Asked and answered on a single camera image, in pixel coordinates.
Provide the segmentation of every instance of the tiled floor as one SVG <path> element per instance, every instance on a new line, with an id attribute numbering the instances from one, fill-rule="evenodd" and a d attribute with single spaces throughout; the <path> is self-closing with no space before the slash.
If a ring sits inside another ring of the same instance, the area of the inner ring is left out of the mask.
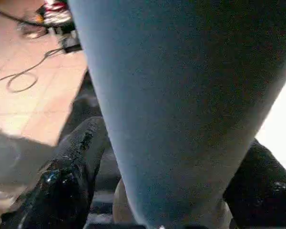
<path id="1" fill-rule="evenodd" d="M 25 9 L 37 9 L 42 0 L 0 0 L 0 9 L 21 16 Z M 20 72 L 38 63 L 45 52 L 58 48 L 57 40 L 46 35 L 35 40 L 19 37 L 17 24 L 0 16 L 0 78 Z M 13 81 L 13 89 L 30 89 L 13 94 L 0 82 L 0 129 L 9 135 L 55 145 L 78 91 L 86 60 L 83 52 L 58 53 L 29 74 Z"/>

